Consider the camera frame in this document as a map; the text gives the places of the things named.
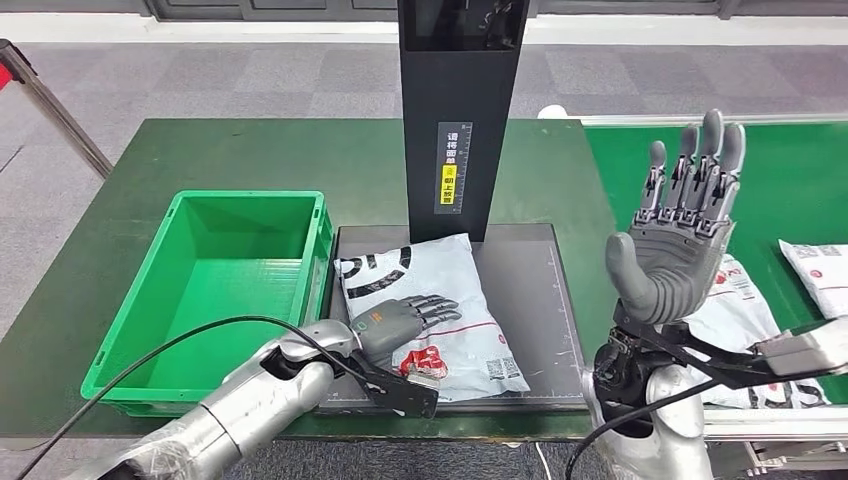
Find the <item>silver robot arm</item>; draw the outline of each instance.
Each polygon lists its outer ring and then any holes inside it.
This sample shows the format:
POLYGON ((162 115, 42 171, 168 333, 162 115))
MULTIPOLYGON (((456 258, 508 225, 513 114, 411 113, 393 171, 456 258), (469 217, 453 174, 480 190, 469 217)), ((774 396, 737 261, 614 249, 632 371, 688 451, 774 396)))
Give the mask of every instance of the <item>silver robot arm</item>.
POLYGON ((211 480, 269 443, 315 408, 333 379, 355 375, 380 407, 432 417, 438 380, 406 378, 377 365, 422 331, 461 315, 457 303, 430 295, 388 300, 353 319, 321 320, 304 333, 342 366, 294 333, 265 344, 197 407, 129 448, 89 463, 66 480, 211 480))
MULTIPOLYGON (((311 325, 309 334, 341 358, 359 348, 356 335, 337 320, 311 325)), ((126 450, 85 465, 66 480, 219 478, 324 398, 334 372, 321 357, 294 334, 273 340, 189 413, 126 450), (307 363, 293 378, 277 378, 262 364, 278 352, 294 364, 307 363)))
MULTIPOLYGON (((651 146, 630 230, 607 241, 607 271, 619 294, 615 326, 583 378, 596 427, 695 387, 686 365, 731 389, 846 370, 848 318, 785 332, 749 353, 701 341, 682 320, 703 305, 730 240, 745 151, 744 128, 725 126, 717 110, 700 129, 683 130, 670 176, 665 146, 651 146)), ((613 463, 629 472, 625 478, 701 480, 713 478, 703 435, 704 408, 693 395, 599 438, 613 463)))

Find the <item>red sticker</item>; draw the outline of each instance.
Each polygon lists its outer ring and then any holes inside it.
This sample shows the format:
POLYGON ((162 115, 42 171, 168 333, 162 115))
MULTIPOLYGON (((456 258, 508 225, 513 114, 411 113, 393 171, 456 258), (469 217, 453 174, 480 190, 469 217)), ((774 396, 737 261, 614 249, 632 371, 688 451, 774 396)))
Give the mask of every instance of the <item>red sticker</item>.
POLYGON ((6 84, 11 82, 12 80, 12 72, 7 70, 6 67, 4 67, 3 65, 0 65, 0 90, 3 90, 3 87, 5 87, 6 84))
POLYGON ((400 373, 409 375, 409 367, 415 365, 415 369, 426 375, 436 378, 445 378, 448 374, 448 366, 439 355, 439 348, 430 345, 424 350, 413 350, 400 362, 400 373))

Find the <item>package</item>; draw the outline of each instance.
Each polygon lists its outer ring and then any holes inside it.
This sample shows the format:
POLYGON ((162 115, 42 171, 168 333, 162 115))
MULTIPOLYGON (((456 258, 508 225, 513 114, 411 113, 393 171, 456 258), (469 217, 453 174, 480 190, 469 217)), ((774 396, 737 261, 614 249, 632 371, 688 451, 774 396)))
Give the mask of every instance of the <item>package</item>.
MULTIPOLYGON (((695 337, 731 352, 746 353, 754 343, 780 334, 765 298, 730 254, 722 258, 704 305, 686 322, 695 337)), ((696 382, 708 380, 694 367, 688 369, 696 382)), ((720 385, 702 393, 701 400, 735 408, 809 408, 829 403, 814 379, 739 390, 720 385)))
POLYGON ((848 245, 778 243, 825 318, 848 316, 848 245))
POLYGON ((397 371, 414 365, 441 377, 440 401, 530 390, 486 306, 467 234, 336 260, 335 267, 351 318, 385 300, 413 295, 441 295, 459 303, 461 319, 425 330, 392 356, 397 371))

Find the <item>label sticker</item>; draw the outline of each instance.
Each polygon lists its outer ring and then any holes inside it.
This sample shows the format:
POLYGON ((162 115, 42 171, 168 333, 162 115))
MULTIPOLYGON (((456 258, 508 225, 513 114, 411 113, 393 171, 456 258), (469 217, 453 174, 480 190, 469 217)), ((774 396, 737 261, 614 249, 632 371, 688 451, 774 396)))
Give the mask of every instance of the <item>label sticker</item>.
POLYGON ((439 355, 439 347, 435 345, 430 345, 424 350, 411 350, 400 363, 401 375, 409 375, 412 366, 415 367, 415 371, 432 377, 445 378, 448 376, 448 366, 439 355))
POLYGON ((472 122, 439 122, 436 150, 436 215, 462 213, 472 122))

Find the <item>barcode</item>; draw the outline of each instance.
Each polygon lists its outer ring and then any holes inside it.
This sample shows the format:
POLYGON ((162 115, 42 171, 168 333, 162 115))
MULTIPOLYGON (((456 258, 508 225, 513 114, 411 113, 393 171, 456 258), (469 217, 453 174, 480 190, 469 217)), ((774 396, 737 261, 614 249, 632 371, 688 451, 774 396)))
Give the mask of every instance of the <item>barcode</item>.
POLYGON ((518 365, 515 364, 514 358, 506 357, 503 361, 504 369, 506 369, 506 378, 515 378, 521 375, 521 372, 518 370, 518 365))
POLYGON ((747 277, 731 280, 733 286, 742 294, 743 300, 754 298, 754 290, 751 289, 751 281, 747 277))
POLYGON ((839 249, 836 248, 836 245, 822 245, 819 247, 819 250, 822 251, 822 254, 826 257, 841 257, 842 254, 839 253, 839 249))
POLYGON ((500 360, 488 360, 486 368, 489 369, 489 380, 503 380, 503 365, 500 360))
POLYGON ((801 259, 819 256, 816 249, 809 245, 795 245, 795 253, 797 253, 798 257, 801 259))

